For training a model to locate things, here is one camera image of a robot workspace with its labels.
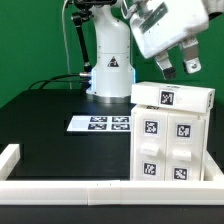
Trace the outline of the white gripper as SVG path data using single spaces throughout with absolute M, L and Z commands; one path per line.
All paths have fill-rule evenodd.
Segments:
M 181 41 L 185 72 L 193 74 L 201 70 L 198 40 L 193 35 L 206 30 L 208 23 L 202 0 L 137 0 L 130 18 L 131 31 L 141 54 L 144 58 L 156 55 L 155 61 L 165 80 L 176 77 L 165 50 Z

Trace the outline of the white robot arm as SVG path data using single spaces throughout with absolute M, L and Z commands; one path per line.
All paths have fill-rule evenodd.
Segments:
M 179 46 L 188 74 L 201 69 L 196 35 L 209 21 L 224 14 L 224 0 L 117 0 L 124 21 L 115 18 L 111 7 L 92 4 L 97 40 L 97 63 L 91 70 L 89 98 L 103 103 L 124 103 L 130 99 L 135 69 L 130 63 L 131 42 L 144 58 L 153 58 L 163 76 L 175 76 L 168 50 Z

